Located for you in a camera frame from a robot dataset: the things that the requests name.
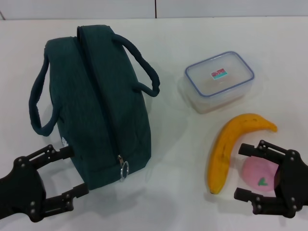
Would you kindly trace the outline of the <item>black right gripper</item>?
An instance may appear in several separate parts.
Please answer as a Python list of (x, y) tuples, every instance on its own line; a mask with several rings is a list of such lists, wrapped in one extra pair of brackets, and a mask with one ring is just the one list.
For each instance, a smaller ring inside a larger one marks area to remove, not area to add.
[(242, 188), (235, 190), (234, 199), (251, 202), (253, 214), (294, 217), (297, 211), (308, 205), (308, 166), (299, 152), (261, 140), (257, 147), (242, 143), (238, 154), (263, 158), (279, 165), (275, 175), (278, 182), (276, 197), (263, 196)]

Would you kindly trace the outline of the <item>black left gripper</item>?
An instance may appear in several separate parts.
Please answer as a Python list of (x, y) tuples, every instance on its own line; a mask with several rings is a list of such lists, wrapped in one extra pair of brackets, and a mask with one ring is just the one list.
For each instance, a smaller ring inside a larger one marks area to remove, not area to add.
[(73, 211), (73, 199), (89, 193), (85, 183), (62, 193), (46, 198), (46, 191), (37, 169), (52, 162), (74, 157), (74, 151), (67, 146), (55, 150), (46, 147), (14, 160), (11, 172), (0, 179), (0, 218), (17, 213), (27, 215), (32, 222), (46, 217)]

